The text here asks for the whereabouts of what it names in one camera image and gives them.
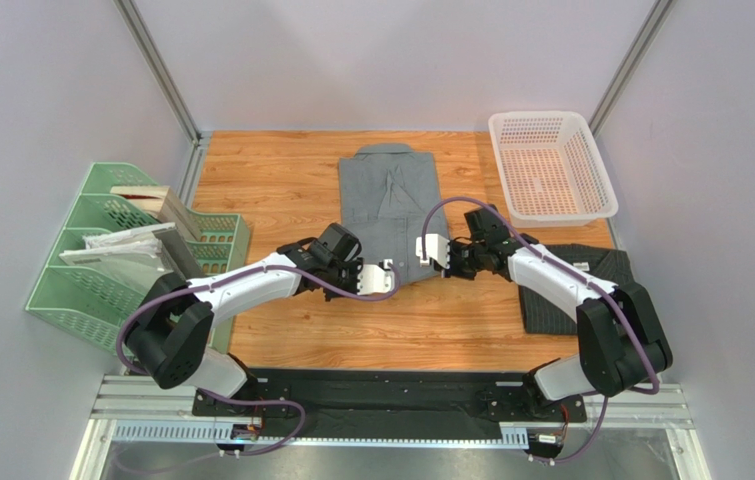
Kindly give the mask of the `grey long sleeve shirt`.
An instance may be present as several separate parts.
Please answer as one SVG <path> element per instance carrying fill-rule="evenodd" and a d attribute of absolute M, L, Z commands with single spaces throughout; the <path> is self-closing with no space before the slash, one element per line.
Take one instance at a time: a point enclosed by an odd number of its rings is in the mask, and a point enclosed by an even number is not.
<path fill-rule="evenodd" d="M 403 143 L 360 148 L 338 162 L 341 223 L 362 243 L 367 264 L 393 261 L 401 285 L 436 277 L 420 264 L 417 238 L 442 200 L 434 155 Z"/>

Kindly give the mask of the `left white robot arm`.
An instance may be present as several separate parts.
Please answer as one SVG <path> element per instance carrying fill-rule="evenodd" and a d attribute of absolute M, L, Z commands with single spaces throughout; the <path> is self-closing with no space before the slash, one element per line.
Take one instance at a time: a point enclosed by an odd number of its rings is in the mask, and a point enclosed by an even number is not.
<path fill-rule="evenodd" d="M 129 351 L 162 389 L 188 385 L 233 398 L 252 379 L 235 356 L 209 347 L 211 331 L 252 308 L 307 291 L 323 289 L 328 298 L 356 294 L 361 249 L 352 232 L 332 223 L 318 237 L 226 274 L 190 280 L 165 274 L 123 324 L 117 351 Z"/>

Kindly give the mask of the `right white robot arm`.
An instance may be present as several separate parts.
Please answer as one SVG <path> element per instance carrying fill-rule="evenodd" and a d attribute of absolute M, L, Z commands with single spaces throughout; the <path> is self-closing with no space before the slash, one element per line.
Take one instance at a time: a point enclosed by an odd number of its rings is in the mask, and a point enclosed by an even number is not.
<path fill-rule="evenodd" d="M 491 206 L 464 217 L 469 239 L 443 241 L 446 255 L 435 263 L 445 276 L 498 275 L 542 296 L 577 327 L 577 354 L 525 376 L 531 402 L 547 405 L 591 392 L 613 397 L 643 382 L 652 384 L 645 393 L 655 392 L 659 373 L 672 366 L 674 357 L 645 287 L 577 269 L 531 237 L 513 232 Z"/>

